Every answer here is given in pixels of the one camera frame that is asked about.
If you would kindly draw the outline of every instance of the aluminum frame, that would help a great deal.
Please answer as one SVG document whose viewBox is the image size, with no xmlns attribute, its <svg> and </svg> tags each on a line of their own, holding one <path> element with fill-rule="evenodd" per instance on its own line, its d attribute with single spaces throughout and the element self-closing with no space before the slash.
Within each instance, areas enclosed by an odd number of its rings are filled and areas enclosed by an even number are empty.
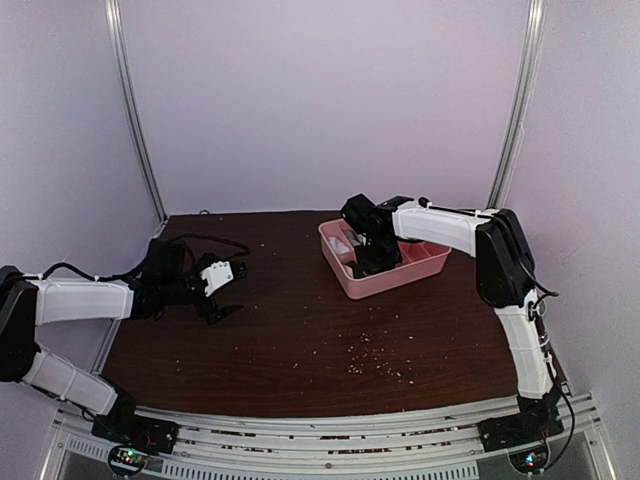
<svg viewBox="0 0 640 480">
<path fill-rule="evenodd" d="M 576 412 L 576 433 L 588 435 L 599 478 L 615 480 L 591 395 L 571 398 L 571 404 Z M 515 397 L 508 397 L 357 417 L 266 419 L 148 408 L 140 408 L 138 413 L 180 425 L 174 453 L 154 458 L 145 470 L 150 475 L 206 478 L 217 472 L 223 475 L 217 478 L 229 475 L 228 478 L 292 480 L 304 475 L 315 479 L 397 479 L 507 455 L 506 450 L 485 453 L 476 425 L 517 409 Z M 560 405 L 559 412 L 565 425 L 569 425 L 566 405 Z M 50 450 L 54 453 L 47 456 L 40 478 L 56 478 L 64 457 L 60 450 L 104 460 L 111 445 L 92 437 L 90 423 L 68 409 L 58 413 L 53 430 Z M 554 440 L 562 442 L 568 430 Z"/>
<path fill-rule="evenodd" d="M 487 208 L 500 208 L 503 206 L 513 176 L 516 156 L 522 141 L 522 122 L 527 103 L 530 98 L 532 83 L 535 77 L 540 42 L 542 39 L 542 27 L 546 0 L 531 0 L 529 6 L 529 20 L 522 48 L 520 61 L 520 73 L 516 93 L 511 108 L 511 116 L 507 126 L 507 134 L 502 145 L 500 162 L 491 187 Z"/>
<path fill-rule="evenodd" d="M 122 28 L 122 20 L 120 17 L 119 0 L 105 0 L 105 9 L 107 12 L 107 25 L 109 27 L 109 35 L 113 44 L 113 51 L 116 56 L 116 64 L 118 66 L 118 74 L 120 76 L 120 85 L 124 96 L 125 108 L 127 111 L 127 120 L 129 129 L 133 138 L 136 156 L 142 171 L 142 177 L 147 189 L 147 193 L 151 198 L 154 212 L 158 222 L 162 223 L 167 220 L 167 212 L 160 196 L 160 189 L 156 176 L 153 173 L 151 160 L 149 159 L 149 151 L 142 130 L 142 122 L 140 113 L 136 103 L 133 91 L 133 82 L 131 80 L 131 71 L 129 69 L 129 60 L 127 57 L 127 49 L 124 39 L 124 31 Z"/>
</svg>

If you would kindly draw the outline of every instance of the black cable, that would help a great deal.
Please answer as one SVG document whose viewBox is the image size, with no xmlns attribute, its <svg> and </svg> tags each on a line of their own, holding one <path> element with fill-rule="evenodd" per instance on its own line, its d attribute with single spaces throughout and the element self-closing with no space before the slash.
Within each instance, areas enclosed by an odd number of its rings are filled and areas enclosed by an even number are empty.
<svg viewBox="0 0 640 480">
<path fill-rule="evenodd" d="M 234 240 L 228 240 L 226 238 L 222 238 L 222 237 L 216 237 L 215 235 L 204 235 L 204 234 L 198 234 L 198 233 L 183 233 L 181 235 L 177 235 L 175 237 L 171 237 L 169 239 L 167 239 L 164 244 L 158 248 L 158 250 L 156 250 L 155 252 L 152 252 L 151 254 L 147 255 L 145 258 L 142 259 L 142 261 L 140 263 L 138 263 L 135 267 L 133 267 L 131 270 L 129 270 L 128 272 L 125 273 L 120 273 L 120 274 L 115 274 L 115 275 L 110 275 L 108 277 L 95 277 L 93 275 L 88 274 L 87 272 L 81 270 L 80 268 L 76 267 L 75 265 L 72 265 L 70 263 L 67 262 L 59 262 L 59 263 L 55 263 L 52 266 L 50 266 L 43 274 L 42 274 L 42 279 L 46 280 L 47 278 L 49 278 L 55 271 L 61 269 L 61 268 L 65 268 L 67 270 L 72 271 L 73 273 L 75 273 L 76 275 L 78 275 L 81 278 L 84 278 L 85 280 L 89 280 L 91 282 L 93 281 L 99 281 L 99 282 L 113 282 L 115 280 L 127 280 L 130 278 L 135 278 L 137 277 L 141 272 L 142 269 L 144 268 L 144 266 L 155 256 L 157 255 L 159 252 L 162 251 L 162 249 L 166 246 L 169 245 L 171 243 L 175 243 L 179 240 L 182 239 L 194 239 L 194 240 L 207 240 L 210 242 L 216 242 L 216 243 L 221 243 L 223 245 L 228 245 L 231 247 L 235 247 L 237 248 L 239 251 L 236 253 L 233 253 L 231 255 L 229 255 L 228 257 L 224 258 L 224 261 L 229 261 L 233 258 L 237 258 L 237 257 L 243 257 L 245 255 L 249 255 L 251 253 L 251 249 L 244 245 L 243 243 L 240 242 L 236 242 Z M 189 256 L 189 259 L 191 260 L 192 266 L 195 264 L 195 255 L 193 254 L 193 250 L 189 247 L 187 247 L 186 249 L 187 255 Z M 0 285 L 0 290 L 6 288 L 7 286 L 13 286 L 13 285 L 8 285 L 8 283 L 11 282 L 17 282 L 19 280 L 37 280 L 39 279 L 39 276 L 24 276 L 21 274 L 13 274 L 10 276 L 8 276 L 7 278 L 5 278 L 4 282 L 2 283 L 2 285 Z"/>
<path fill-rule="evenodd" d="M 538 306 L 539 306 L 542 302 L 544 302 L 544 300 L 545 300 L 547 297 L 552 297 L 552 296 L 554 296 L 554 295 L 550 295 L 550 294 L 548 294 L 548 293 L 543 293 L 542 295 L 540 295 L 540 297 L 538 298 L 538 300 L 536 301 L 536 303 L 534 303 L 534 304 L 533 304 L 533 308 L 532 308 L 532 309 L 533 309 L 533 311 L 534 311 L 534 312 L 537 312 L 537 311 L 538 311 Z"/>
<path fill-rule="evenodd" d="M 125 273 L 121 273 L 118 275 L 112 275 L 110 277 L 101 277 L 100 281 L 103 282 L 112 282 L 114 280 L 126 280 L 128 278 L 134 278 L 137 277 L 140 272 L 142 272 L 143 267 L 149 262 L 149 260 L 151 258 L 153 258 L 154 255 L 156 255 L 158 252 L 160 252 L 162 250 L 163 247 L 165 247 L 166 245 L 169 245 L 171 243 L 175 243 L 179 240 L 182 239 L 194 239 L 194 240 L 207 240 L 210 242 L 216 242 L 216 243 L 221 243 L 223 245 L 229 245 L 232 247 L 235 247 L 237 249 L 239 249 L 239 252 L 236 252 L 230 256 L 228 256 L 227 258 L 225 258 L 225 261 L 231 260 L 232 258 L 236 258 L 236 257 L 242 257 L 245 255 L 249 255 L 251 253 L 251 249 L 244 245 L 243 243 L 240 242 L 236 242 L 233 240 L 227 240 L 226 238 L 222 238 L 222 237 L 216 237 L 215 235 L 204 235 L 204 234 L 199 234 L 199 233 L 183 233 L 181 235 L 177 235 L 175 237 L 171 237 L 167 240 L 165 240 L 164 244 L 162 247 L 160 247 L 158 250 L 156 250 L 155 252 L 151 253 L 150 255 L 147 255 L 144 259 L 142 259 L 142 261 L 136 265 L 135 267 L 133 267 L 131 270 L 129 270 L 128 272 Z"/>
<path fill-rule="evenodd" d="M 115 438 L 117 438 L 118 441 L 126 443 L 127 445 L 131 445 L 132 444 L 131 439 L 129 437 L 127 437 L 126 435 L 123 435 L 123 434 L 118 433 L 115 430 L 113 430 L 109 425 L 107 425 L 100 418 L 98 418 L 97 415 L 95 415 L 94 413 L 90 412 L 89 409 L 87 409 L 86 407 L 83 407 L 82 405 L 78 405 L 77 403 L 74 403 L 74 402 L 70 402 L 68 400 L 67 400 L 67 403 L 70 403 L 70 404 L 75 405 L 76 407 L 78 407 L 82 411 L 82 418 L 84 420 L 86 420 L 87 422 L 95 422 L 98 425 L 100 425 L 102 428 L 107 430 Z"/>
<path fill-rule="evenodd" d="M 560 395 L 562 395 L 562 399 L 564 400 L 564 402 L 567 404 L 567 407 L 569 408 L 569 412 L 571 413 L 571 430 L 569 431 L 569 436 L 567 437 L 567 441 L 562 447 L 562 450 L 560 450 L 560 453 L 556 456 L 556 458 L 553 459 L 551 463 L 547 464 L 547 466 L 544 467 L 545 471 L 553 467 L 556 463 L 558 463 L 558 460 L 562 458 L 564 453 L 567 451 L 567 448 L 569 448 L 569 444 L 573 439 L 573 433 L 575 432 L 575 428 L 576 428 L 576 414 L 573 411 L 573 406 L 571 405 L 571 402 L 567 398 L 567 395 L 562 391 L 562 386 L 558 382 L 558 379 L 553 375 L 553 370 L 551 370 L 551 365 L 547 364 L 547 370 L 549 371 L 549 375 L 551 376 L 551 380 L 553 381 L 553 384 L 560 391 Z"/>
<path fill-rule="evenodd" d="M 529 279 L 533 282 L 533 284 L 539 290 L 541 290 L 544 293 L 544 296 L 546 296 L 546 297 L 558 297 L 558 296 L 560 296 L 560 294 L 558 292 L 554 292 L 552 290 L 549 290 L 544 285 L 542 285 L 540 282 L 538 282 L 536 277 L 529 271 L 529 269 L 524 265 L 524 263 L 522 263 L 522 259 L 521 258 L 518 259 L 518 263 L 520 264 L 520 268 L 522 268 L 522 271 L 525 273 L 525 275 L 527 277 L 529 277 Z"/>
<path fill-rule="evenodd" d="M 82 270 L 80 270 L 78 267 L 76 267 L 75 265 L 71 265 L 70 263 L 67 262 L 59 262 L 59 263 L 54 263 L 53 265 L 51 265 L 43 274 L 42 274 L 42 279 L 46 280 L 47 278 L 49 278 L 51 276 L 51 274 L 53 272 L 55 272 L 56 270 L 60 270 L 61 268 L 66 268 L 67 270 L 72 271 L 73 273 L 75 273 L 76 275 L 78 275 L 79 277 L 84 278 L 85 280 L 89 280 L 91 282 L 93 282 L 96 278 L 92 277 L 91 275 L 89 275 L 86 272 L 83 272 Z"/>
</svg>

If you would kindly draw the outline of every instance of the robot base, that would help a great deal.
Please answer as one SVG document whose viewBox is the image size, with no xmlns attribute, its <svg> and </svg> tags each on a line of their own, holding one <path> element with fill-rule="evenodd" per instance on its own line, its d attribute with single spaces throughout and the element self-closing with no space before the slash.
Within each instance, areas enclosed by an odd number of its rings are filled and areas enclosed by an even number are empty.
<svg viewBox="0 0 640 480">
<path fill-rule="evenodd" d="M 107 417 L 99 418 L 100 421 L 94 422 L 91 433 L 110 442 L 123 443 L 122 435 L 115 434 Z M 178 424 L 174 422 L 136 415 L 129 436 L 131 438 L 130 446 L 151 455 L 172 453 L 178 437 L 178 428 Z"/>
<path fill-rule="evenodd" d="M 484 451 L 494 452 L 544 441 L 562 433 L 564 427 L 556 412 L 542 428 L 523 428 L 522 414 L 515 414 L 483 420 L 478 424 L 478 430 Z"/>
</svg>

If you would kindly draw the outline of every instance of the wooden table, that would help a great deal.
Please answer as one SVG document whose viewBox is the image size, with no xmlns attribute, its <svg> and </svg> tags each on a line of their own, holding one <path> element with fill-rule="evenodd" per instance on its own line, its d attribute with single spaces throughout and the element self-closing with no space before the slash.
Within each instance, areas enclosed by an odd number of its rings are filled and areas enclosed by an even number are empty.
<svg viewBox="0 0 640 480">
<path fill-rule="evenodd" d="M 139 404 L 261 417 L 428 409 L 517 393 L 500 323 L 478 298 L 474 261 L 451 253 L 440 275 L 360 301 L 320 252 L 335 212 L 172 217 L 164 236 L 207 233 L 246 243 L 249 275 L 221 290 L 245 308 L 207 326 L 192 307 L 124 322 L 105 377 Z M 229 252 L 216 244 L 190 242 Z"/>
</svg>

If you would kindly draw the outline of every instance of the white arm segment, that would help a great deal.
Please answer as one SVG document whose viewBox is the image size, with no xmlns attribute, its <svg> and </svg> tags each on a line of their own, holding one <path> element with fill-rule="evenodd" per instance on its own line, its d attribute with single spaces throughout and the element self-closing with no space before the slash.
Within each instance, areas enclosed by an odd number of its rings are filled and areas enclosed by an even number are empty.
<svg viewBox="0 0 640 480">
<path fill-rule="evenodd" d="M 133 291 L 123 282 L 84 279 L 31 280 L 38 287 L 36 326 L 92 318 L 128 318 Z"/>
<path fill-rule="evenodd" d="M 106 415 L 118 397 L 111 385 L 73 366 L 71 362 L 41 348 L 23 383 L 41 388 L 87 408 L 95 415 Z"/>
<path fill-rule="evenodd" d="M 415 201 L 400 205 L 393 213 L 393 228 L 398 237 L 437 243 L 474 258 L 476 227 L 488 221 L 487 218 L 423 208 Z"/>
<path fill-rule="evenodd" d="M 524 300 L 524 307 L 511 305 L 495 308 L 494 311 L 507 335 L 513 363 L 518 374 L 518 392 L 525 398 L 539 400 L 553 387 L 547 371 L 547 362 L 553 371 L 551 354 L 545 359 L 535 322 L 529 320 L 528 305 L 538 300 L 538 294 L 531 290 Z"/>
<path fill-rule="evenodd" d="M 411 201 L 398 207 L 393 213 L 395 234 L 404 239 L 424 240 L 451 247 L 476 256 L 475 230 L 478 225 L 490 221 L 478 214 L 491 216 L 493 211 L 477 211 L 476 216 L 463 215 L 422 207 Z M 540 344 L 535 323 L 529 319 L 529 304 L 538 295 L 530 291 L 523 307 L 517 305 L 494 309 L 507 335 L 518 374 L 518 391 L 525 398 L 541 399 L 551 390 L 553 383 L 547 372 L 547 361 Z"/>
</svg>

